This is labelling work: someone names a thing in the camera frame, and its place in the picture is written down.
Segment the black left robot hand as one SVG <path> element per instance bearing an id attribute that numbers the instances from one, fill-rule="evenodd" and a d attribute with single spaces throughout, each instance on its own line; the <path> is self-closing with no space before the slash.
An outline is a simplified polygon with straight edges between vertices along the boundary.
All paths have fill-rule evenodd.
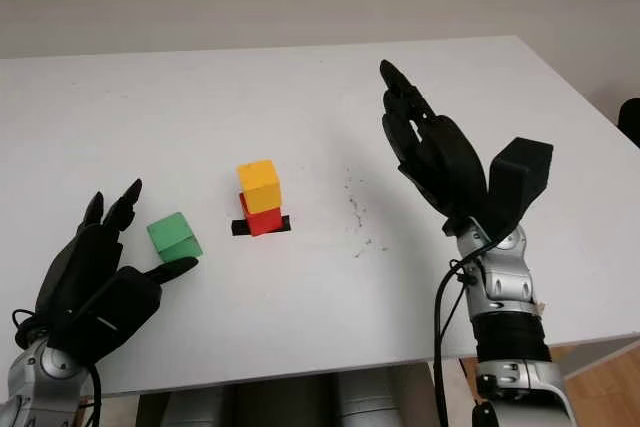
<path id="1" fill-rule="evenodd" d="M 23 347 L 45 338 L 55 349 L 83 356 L 116 348 L 159 309 L 161 286 L 196 267 L 194 256 L 147 272 L 119 265 L 119 237 L 135 217 L 141 190 L 137 179 L 109 210 L 100 192 L 90 200 L 74 237 L 46 273 L 34 313 L 18 328 L 16 341 Z"/>

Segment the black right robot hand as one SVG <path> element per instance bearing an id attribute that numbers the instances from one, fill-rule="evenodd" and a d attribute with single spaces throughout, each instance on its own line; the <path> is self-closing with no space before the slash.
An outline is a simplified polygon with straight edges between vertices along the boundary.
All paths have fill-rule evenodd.
<path id="1" fill-rule="evenodd" d="M 444 233 L 459 236 L 487 195 L 479 157 L 458 125 L 435 113 L 396 66 L 383 60 L 380 74 L 387 87 L 382 125 L 398 170 L 446 217 Z"/>

